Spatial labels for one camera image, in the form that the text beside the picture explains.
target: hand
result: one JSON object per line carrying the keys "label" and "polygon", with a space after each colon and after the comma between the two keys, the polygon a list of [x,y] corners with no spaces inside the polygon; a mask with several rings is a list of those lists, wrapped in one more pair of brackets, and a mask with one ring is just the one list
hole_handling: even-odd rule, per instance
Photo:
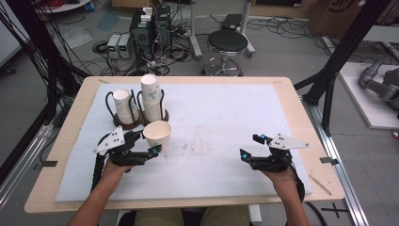
{"label": "hand", "polygon": [[295,176],[290,169],[283,172],[262,171],[262,173],[272,181],[274,188],[283,202],[291,199],[299,199]]}
{"label": "hand", "polygon": [[131,169],[132,167],[133,166],[117,166],[113,164],[112,161],[108,158],[99,184],[101,184],[102,186],[108,186],[112,190],[112,192],[114,192],[117,189],[118,184],[120,183],[123,173]]}

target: white board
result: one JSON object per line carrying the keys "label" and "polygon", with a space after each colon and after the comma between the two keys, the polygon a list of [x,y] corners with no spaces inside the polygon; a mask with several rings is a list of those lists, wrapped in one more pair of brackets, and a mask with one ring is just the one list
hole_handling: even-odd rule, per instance
{"label": "white board", "polygon": [[[83,201],[88,196],[95,161],[93,149],[102,136],[115,129],[104,98],[107,92],[121,88],[138,93],[140,86],[99,87],[72,149],[57,202]],[[161,84],[161,88],[172,126],[169,149],[126,173],[111,200],[276,196],[271,182],[241,161],[239,153],[242,148],[254,156],[269,155],[266,146],[252,140],[253,134],[291,135],[272,86]],[[115,109],[111,98],[109,103]],[[134,151],[148,148],[141,139]],[[306,193],[312,193],[298,152],[293,150],[292,154]]]}
{"label": "white board", "polygon": [[[361,73],[369,66],[370,64],[345,63],[340,72],[343,83],[369,128],[398,129],[397,115],[399,112],[390,108],[375,92],[364,89],[359,85]],[[396,68],[397,66],[382,65],[374,80],[382,83],[385,72]]]}

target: stool leg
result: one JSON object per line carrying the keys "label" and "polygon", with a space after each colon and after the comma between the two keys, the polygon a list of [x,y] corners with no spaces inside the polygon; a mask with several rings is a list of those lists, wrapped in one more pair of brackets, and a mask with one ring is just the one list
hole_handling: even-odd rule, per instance
{"label": "stool leg", "polygon": [[226,56],[226,55],[223,55],[223,56],[222,56],[222,60],[220,61],[220,70],[223,71],[223,73],[226,74],[226,76],[229,76],[229,75],[226,73],[226,70],[227,70],[227,69],[228,69],[228,68],[227,68],[227,56]]}

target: cardboard box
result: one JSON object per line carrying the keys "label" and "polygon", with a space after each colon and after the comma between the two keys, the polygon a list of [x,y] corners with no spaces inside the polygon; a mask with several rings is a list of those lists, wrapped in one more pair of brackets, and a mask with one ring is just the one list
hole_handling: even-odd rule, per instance
{"label": "cardboard box", "polygon": [[314,36],[342,38],[363,7],[359,2],[319,0],[309,19],[308,29]]}
{"label": "cardboard box", "polygon": [[145,8],[158,6],[162,0],[111,0],[112,7],[114,8]]}

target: black strap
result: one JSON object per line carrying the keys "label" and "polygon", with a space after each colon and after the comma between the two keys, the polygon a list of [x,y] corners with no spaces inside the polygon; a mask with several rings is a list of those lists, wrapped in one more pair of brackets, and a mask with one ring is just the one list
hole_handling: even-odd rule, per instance
{"label": "black strap", "polygon": [[91,184],[90,191],[92,191],[94,187],[96,187],[96,185],[99,183],[101,179],[101,176],[103,174],[104,161],[105,161],[105,156],[97,153],[96,165],[94,166],[94,172],[93,172],[93,184]]}

